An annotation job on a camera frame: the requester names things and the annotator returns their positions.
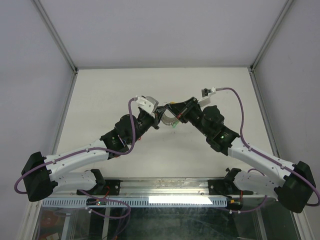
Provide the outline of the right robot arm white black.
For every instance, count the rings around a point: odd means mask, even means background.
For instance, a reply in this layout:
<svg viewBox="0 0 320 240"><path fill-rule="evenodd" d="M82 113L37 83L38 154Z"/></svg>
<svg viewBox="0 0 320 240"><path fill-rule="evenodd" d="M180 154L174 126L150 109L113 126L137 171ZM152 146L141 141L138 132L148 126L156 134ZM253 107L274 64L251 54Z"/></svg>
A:
<svg viewBox="0 0 320 240"><path fill-rule="evenodd" d="M316 191L308 164L303 161L292 163L245 143L241 135L224 125L225 118L215 105L201 109L198 100L192 97L184 102L169 103L165 107L180 122L191 123L198 129L214 151L238 159L259 171L253 175L232 169L224 178L226 192L234 194L243 190L267 195L294 213L301 213L308 206L309 199Z"/></svg>

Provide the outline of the large grey keyring yellow handle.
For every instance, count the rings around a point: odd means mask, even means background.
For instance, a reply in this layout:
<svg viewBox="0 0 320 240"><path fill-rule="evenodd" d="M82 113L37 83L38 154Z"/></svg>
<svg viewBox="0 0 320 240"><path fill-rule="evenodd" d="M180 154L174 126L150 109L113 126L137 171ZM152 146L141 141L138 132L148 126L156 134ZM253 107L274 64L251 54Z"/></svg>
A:
<svg viewBox="0 0 320 240"><path fill-rule="evenodd" d="M166 126L172 127L174 122L180 121L169 110L166 109L164 115L161 118L161 122Z"/></svg>

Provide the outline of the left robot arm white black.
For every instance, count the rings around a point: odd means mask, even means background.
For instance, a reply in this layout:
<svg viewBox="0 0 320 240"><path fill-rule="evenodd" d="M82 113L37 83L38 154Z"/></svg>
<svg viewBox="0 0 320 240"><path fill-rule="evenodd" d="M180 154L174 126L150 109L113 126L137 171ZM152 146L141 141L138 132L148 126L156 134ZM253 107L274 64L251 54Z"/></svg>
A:
<svg viewBox="0 0 320 240"><path fill-rule="evenodd" d="M69 190L88 191L97 195L103 192L105 180L100 170L90 169L76 172L76 169L92 163L128 155L135 143L150 129L158 129L164 107L157 107L152 113L142 108L135 117L124 115L114 129L94 142L77 150L44 156L41 152L30 155L21 172L24 195L30 202L43 200L53 193Z"/></svg>

